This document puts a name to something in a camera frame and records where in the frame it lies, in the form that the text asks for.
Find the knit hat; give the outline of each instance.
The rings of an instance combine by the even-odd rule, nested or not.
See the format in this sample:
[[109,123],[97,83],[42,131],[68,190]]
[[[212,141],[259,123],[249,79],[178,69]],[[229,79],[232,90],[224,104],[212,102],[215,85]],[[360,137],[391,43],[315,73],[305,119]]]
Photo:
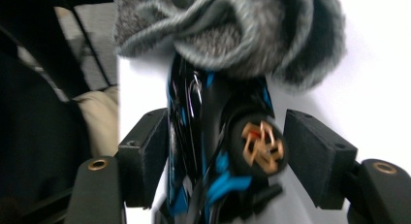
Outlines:
[[173,36],[198,68],[232,78],[270,77],[302,91],[345,52],[338,0],[114,0],[116,52],[136,57]]

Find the blue stripe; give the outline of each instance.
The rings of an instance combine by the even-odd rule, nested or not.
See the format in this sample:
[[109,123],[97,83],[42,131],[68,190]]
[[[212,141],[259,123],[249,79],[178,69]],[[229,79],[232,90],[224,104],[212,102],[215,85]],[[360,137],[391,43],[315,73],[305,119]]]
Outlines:
[[205,84],[205,88],[208,88],[212,82],[214,81],[214,72],[210,72],[208,73],[207,77],[206,77],[206,84]]
[[170,94],[170,88],[168,84],[167,84],[167,98],[169,99],[169,107],[171,107],[173,103],[173,99],[172,99],[172,95]]
[[219,153],[215,161],[216,172],[220,176],[209,186],[206,192],[209,205],[232,191],[244,191],[251,184],[251,176],[231,176],[228,153]]
[[184,109],[184,107],[181,107],[181,119],[182,119],[182,123],[183,123],[184,125],[187,125],[187,120],[186,120],[186,117],[185,117],[185,109]]
[[203,176],[206,174],[206,149],[205,149],[205,133],[202,132],[202,166],[203,166]]
[[178,190],[178,195],[174,204],[172,206],[169,206],[169,211],[171,216],[175,216],[177,214],[188,211],[187,198],[182,186]]
[[264,101],[266,102],[266,104],[273,109],[272,107],[272,103],[271,103],[271,99],[269,98],[269,92],[267,91],[267,88],[263,88],[263,93],[264,93]]

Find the beige fabric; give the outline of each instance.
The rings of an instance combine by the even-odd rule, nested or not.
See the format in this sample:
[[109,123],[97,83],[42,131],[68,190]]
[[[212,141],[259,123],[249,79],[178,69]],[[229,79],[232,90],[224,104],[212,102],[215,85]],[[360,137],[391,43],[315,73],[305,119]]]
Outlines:
[[91,154],[114,156],[118,145],[118,87],[90,91],[74,100],[87,123]]

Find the white surface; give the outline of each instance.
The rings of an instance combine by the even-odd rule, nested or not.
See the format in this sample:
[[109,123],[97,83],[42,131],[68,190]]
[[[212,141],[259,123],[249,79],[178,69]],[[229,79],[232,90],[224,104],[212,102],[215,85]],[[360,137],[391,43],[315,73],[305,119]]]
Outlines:
[[[411,173],[411,6],[409,0],[340,0],[347,54],[313,90],[293,95],[269,85],[278,126],[287,109],[314,115],[359,149],[358,161],[378,158]],[[137,59],[119,59],[120,140],[151,110],[165,108],[170,40]],[[252,223],[346,223],[342,211],[315,209],[290,172],[281,199]],[[128,223],[150,223],[149,211],[127,211]]]

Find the black plastic part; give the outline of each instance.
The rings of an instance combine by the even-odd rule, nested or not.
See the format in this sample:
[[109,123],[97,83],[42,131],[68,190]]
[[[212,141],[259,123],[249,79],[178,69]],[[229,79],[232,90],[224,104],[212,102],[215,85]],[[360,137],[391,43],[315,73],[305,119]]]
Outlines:
[[146,113],[118,147],[127,207],[151,208],[168,157],[167,109]]
[[382,160],[364,160],[360,185],[373,223],[411,223],[411,178],[400,167]]
[[284,138],[289,165],[316,207],[341,209],[341,181],[355,164],[357,149],[315,117],[287,110]]
[[125,223],[114,157],[92,158],[80,165],[64,223]]
[[153,224],[173,224],[174,220],[170,216],[169,209],[167,207],[167,200],[165,199],[162,205],[154,211]]
[[371,223],[372,220],[360,185],[360,167],[361,165],[356,162],[353,170],[345,175],[341,183],[341,192],[350,202],[350,209],[347,213],[350,224]]
[[206,192],[201,179],[199,179],[194,187],[193,195],[190,199],[185,224],[200,223],[201,220],[205,220],[202,212],[206,204]]
[[23,223],[63,223],[73,189],[39,202],[23,215]]
[[278,183],[269,186],[267,179],[253,179],[248,191],[247,194],[232,193],[227,196],[218,205],[218,222],[215,223],[231,223],[237,217],[246,219],[258,215],[283,189]]

